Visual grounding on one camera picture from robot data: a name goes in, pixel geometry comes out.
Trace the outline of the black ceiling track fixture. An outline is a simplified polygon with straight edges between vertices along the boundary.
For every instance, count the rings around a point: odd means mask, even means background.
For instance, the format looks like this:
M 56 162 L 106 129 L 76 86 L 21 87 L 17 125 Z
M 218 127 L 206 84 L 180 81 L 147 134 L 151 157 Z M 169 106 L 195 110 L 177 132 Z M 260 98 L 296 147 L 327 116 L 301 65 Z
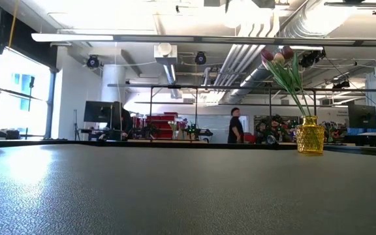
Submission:
M 351 7 L 358 10 L 373 9 L 373 15 L 376 15 L 376 2 L 365 2 L 365 0 L 342 0 L 342 1 L 326 1 L 324 6 L 327 7 Z

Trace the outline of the silver ventilation duct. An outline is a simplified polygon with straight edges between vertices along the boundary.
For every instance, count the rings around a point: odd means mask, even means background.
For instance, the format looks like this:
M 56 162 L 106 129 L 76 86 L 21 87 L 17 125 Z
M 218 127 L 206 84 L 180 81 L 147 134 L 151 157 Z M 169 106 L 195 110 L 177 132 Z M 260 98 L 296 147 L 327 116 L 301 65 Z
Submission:
M 274 22 L 270 31 L 266 32 L 267 37 L 281 37 L 281 38 L 297 38 L 297 39 L 322 39 L 338 28 L 350 15 L 354 8 L 349 7 L 329 7 L 325 2 L 330 0 L 305 0 L 305 2 L 298 7 L 281 26 L 278 19 L 273 18 Z M 265 45 L 233 45 L 230 49 L 226 61 L 223 63 L 223 72 L 243 72 L 249 67 L 252 62 L 261 54 Z M 228 66 L 234 66 L 235 63 L 240 62 L 232 71 Z M 253 82 L 263 81 L 270 76 L 262 62 L 254 65 L 251 73 L 246 76 L 240 84 L 243 86 L 253 86 Z M 233 82 L 237 80 L 239 75 L 231 75 L 230 78 L 222 78 L 220 75 L 214 83 L 215 86 L 232 86 Z M 220 102 L 239 102 L 246 96 L 251 89 L 244 91 L 240 89 L 233 89 L 227 91 Z

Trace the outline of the white ceiling unit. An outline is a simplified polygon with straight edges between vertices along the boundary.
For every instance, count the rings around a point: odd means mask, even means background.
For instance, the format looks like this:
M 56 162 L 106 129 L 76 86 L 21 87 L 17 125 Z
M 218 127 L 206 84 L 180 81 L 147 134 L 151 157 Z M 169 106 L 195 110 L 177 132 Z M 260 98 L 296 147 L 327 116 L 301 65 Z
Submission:
M 154 46 L 155 61 L 162 65 L 175 65 L 178 62 L 178 47 L 162 42 Z

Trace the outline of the red storage bin rack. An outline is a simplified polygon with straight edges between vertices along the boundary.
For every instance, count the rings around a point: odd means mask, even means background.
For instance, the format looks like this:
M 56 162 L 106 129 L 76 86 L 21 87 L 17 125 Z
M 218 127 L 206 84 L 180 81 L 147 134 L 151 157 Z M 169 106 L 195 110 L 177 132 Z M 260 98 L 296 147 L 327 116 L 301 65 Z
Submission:
M 176 137 L 177 112 L 133 117 L 133 138 L 173 140 Z

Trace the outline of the blue storage bins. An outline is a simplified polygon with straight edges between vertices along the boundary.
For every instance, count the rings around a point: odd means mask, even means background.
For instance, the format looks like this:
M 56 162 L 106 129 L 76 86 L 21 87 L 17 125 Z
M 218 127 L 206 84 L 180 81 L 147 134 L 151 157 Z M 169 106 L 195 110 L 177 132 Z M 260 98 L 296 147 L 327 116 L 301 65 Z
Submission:
M 348 127 L 347 128 L 347 134 L 349 136 L 356 136 L 356 135 L 371 135 L 371 136 L 376 136 L 376 128 L 364 129 L 364 128 L 351 128 L 351 127 Z

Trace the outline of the black light stand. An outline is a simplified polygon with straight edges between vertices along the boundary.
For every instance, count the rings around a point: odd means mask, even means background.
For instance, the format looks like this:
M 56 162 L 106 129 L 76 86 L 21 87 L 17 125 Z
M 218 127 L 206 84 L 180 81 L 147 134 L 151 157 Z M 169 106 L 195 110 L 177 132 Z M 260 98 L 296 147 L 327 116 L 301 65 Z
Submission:
M 31 99 L 32 99 L 32 90 L 34 88 L 34 83 L 35 83 L 35 77 L 34 76 L 31 76 L 30 77 L 30 82 L 29 82 L 29 99 L 28 99 L 28 114 L 30 115 L 30 111 L 31 111 Z M 28 120 L 27 120 L 27 126 L 26 126 L 26 129 L 25 129 L 25 140 L 28 139 L 28 132 L 29 132 L 29 124 L 28 124 Z

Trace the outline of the person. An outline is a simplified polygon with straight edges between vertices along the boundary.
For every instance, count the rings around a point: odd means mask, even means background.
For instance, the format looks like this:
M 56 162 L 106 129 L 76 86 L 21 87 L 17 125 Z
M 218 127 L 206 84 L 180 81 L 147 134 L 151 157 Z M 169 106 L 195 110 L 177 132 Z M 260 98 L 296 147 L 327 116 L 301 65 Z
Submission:
M 127 141 L 131 137 L 133 128 L 133 119 L 130 112 L 124 109 L 119 101 L 113 102 L 112 111 L 112 123 L 108 125 L 111 128 L 110 139 Z
M 227 142 L 229 144 L 242 144 L 244 142 L 244 132 L 242 123 L 240 121 L 239 108 L 233 108 L 231 110 Z

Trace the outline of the black ceiling spotlight cluster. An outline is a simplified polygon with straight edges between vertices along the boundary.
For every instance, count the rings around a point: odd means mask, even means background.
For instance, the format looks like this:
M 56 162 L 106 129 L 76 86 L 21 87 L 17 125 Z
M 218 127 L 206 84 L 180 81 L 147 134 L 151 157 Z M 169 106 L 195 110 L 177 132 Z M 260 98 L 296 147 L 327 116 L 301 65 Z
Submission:
M 316 63 L 318 63 L 321 59 L 326 57 L 326 52 L 324 49 L 322 50 L 313 50 L 307 54 L 304 54 L 298 63 L 303 68 L 312 67 Z

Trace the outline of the black metal workstation frame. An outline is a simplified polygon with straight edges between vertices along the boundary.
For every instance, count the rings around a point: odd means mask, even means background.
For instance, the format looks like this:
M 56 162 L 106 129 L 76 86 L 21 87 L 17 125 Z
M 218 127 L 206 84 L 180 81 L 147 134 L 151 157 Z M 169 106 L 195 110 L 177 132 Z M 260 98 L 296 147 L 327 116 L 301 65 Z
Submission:
M 178 84 L 107 84 L 108 87 L 116 87 L 116 88 L 124 88 L 124 87 L 139 87 L 139 88 L 166 88 L 166 89 L 194 89 L 198 91 L 199 89 L 206 89 L 206 90 L 223 90 L 223 91 L 231 91 L 231 90 L 283 90 L 280 87 L 251 87 L 251 86 L 194 86 L 194 85 L 178 85 Z M 343 92 L 343 91 L 350 91 L 350 92 L 359 92 L 359 93 L 376 93 L 376 89 L 323 89 L 323 88 L 314 88 L 314 87 L 305 87 L 303 88 L 304 91 L 310 91 L 313 94 L 313 98 L 315 98 L 316 93 L 318 91 L 329 91 L 329 92 Z

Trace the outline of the amber glass vase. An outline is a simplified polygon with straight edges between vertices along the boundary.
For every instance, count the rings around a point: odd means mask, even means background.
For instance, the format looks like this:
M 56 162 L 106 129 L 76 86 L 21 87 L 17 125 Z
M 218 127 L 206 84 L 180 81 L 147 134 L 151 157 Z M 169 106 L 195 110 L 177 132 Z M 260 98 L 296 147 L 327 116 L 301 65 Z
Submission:
M 300 153 L 321 154 L 324 147 L 325 127 L 317 124 L 317 116 L 304 116 L 296 128 L 296 145 Z

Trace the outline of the black monitor on stand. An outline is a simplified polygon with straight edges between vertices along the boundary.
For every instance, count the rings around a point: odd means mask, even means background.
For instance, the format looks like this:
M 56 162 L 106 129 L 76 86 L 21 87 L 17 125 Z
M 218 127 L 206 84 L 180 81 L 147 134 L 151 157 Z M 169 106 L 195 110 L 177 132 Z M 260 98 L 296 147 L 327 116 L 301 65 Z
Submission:
M 88 127 L 81 129 L 81 133 L 88 134 L 88 140 L 107 141 L 113 137 L 114 103 L 101 101 L 86 101 L 84 122 L 106 123 L 106 127 Z

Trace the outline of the grey overhead rig beam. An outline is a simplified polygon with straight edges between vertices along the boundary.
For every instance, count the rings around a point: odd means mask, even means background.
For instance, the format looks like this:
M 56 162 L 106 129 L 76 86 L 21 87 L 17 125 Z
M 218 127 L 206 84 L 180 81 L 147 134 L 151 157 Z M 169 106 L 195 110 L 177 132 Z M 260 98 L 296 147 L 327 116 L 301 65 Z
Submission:
M 288 46 L 376 47 L 376 39 L 300 39 L 180 35 L 87 35 L 33 33 L 36 42 L 168 42 L 197 44 L 258 44 Z

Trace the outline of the dark red tulip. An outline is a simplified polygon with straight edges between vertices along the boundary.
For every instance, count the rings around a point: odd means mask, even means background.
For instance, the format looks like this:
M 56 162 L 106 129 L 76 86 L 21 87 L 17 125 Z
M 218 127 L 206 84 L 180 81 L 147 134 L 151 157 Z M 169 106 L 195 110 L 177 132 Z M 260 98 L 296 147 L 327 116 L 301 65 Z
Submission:
M 264 65 L 265 69 L 272 74 L 270 63 L 274 59 L 275 54 L 273 54 L 273 53 L 271 53 L 271 52 L 269 52 L 268 50 L 265 50 L 265 49 L 263 49 L 260 54 L 261 54 L 262 64 Z M 289 65 L 290 64 L 289 60 L 285 60 L 285 64 Z

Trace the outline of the background flower bunch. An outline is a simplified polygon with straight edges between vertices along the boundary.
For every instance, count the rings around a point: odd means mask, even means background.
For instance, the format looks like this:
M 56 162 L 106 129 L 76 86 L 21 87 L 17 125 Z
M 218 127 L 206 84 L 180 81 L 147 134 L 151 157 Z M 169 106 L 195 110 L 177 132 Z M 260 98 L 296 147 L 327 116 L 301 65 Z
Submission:
M 336 123 L 334 121 L 323 121 L 321 125 L 324 127 L 324 142 L 339 143 L 343 142 L 347 135 L 346 124 Z
M 188 133 L 188 120 L 186 118 L 179 121 L 169 121 L 168 124 L 172 129 L 173 140 L 188 140 L 190 138 Z

